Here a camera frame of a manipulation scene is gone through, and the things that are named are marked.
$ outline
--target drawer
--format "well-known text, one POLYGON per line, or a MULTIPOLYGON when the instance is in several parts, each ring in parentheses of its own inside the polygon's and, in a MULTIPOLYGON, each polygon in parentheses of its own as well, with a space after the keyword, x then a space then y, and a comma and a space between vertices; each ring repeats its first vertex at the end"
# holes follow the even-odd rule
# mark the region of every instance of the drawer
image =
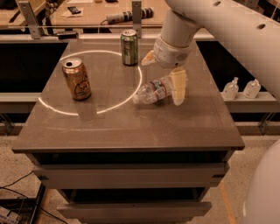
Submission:
POLYGON ((43 165, 34 173, 47 188, 116 189, 217 186, 228 164, 43 165))
POLYGON ((70 204, 57 209, 68 219, 82 223, 132 223, 190 221, 204 216, 210 202, 153 201, 142 203, 70 204))

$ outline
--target clear plastic bottle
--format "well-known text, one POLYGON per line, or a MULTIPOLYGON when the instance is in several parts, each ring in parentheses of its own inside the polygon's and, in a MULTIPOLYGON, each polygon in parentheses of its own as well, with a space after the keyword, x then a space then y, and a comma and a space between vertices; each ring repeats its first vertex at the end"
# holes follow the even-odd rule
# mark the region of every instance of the clear plastic bottle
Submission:
POLYGON ((172 94, 168 76, 142 85, 132 97, 135 104, 152 104, 172 94))
POLYGON ((234 79, 231 82, 227 83, 227 85, 224 87, 224 90, 222 91, 222 97, 225 101, 232 101, 235 99, 239 89, 237 81, 238 78, 234 77, 234 79))
POLYGON ((249 99, 256 98, 257 94, 261 90, 261 85, 257 79, 251 80, 247 83, 246 87, 244 88, 243 94, 245 97, 249 99))

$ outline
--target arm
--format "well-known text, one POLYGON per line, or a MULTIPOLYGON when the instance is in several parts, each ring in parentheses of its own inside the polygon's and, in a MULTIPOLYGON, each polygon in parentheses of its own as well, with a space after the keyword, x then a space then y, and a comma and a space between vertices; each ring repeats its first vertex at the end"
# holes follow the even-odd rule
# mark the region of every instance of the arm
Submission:
POLYGON ((231 0, 165 1, 171 10, 154 46, 162 67, 184 64, 193 35, 204 25, 280 102, 279 23, 231 0))

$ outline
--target brown can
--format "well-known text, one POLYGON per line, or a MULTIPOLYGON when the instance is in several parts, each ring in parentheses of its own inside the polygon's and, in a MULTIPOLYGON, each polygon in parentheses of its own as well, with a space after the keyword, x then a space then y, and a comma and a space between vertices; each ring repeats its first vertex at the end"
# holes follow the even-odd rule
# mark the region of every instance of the brown can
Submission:
POLYGON ((91 95, 87 69, 81 59, 68 58, 63 60, 62 71, 75 100, 81 101, 91 95))

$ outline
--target screw hole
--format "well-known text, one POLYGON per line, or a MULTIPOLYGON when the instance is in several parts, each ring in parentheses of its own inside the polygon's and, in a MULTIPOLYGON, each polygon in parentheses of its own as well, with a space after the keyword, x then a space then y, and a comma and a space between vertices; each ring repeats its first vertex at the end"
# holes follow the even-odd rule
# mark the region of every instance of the screw hole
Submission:
POLYGON ((259 24, 256 28, 262 30, 265 27, 265 24, 259 24))
POLYGON ((215 2, 213 6, 218 6, 219 4, 221 4, 221 1, 215 2))

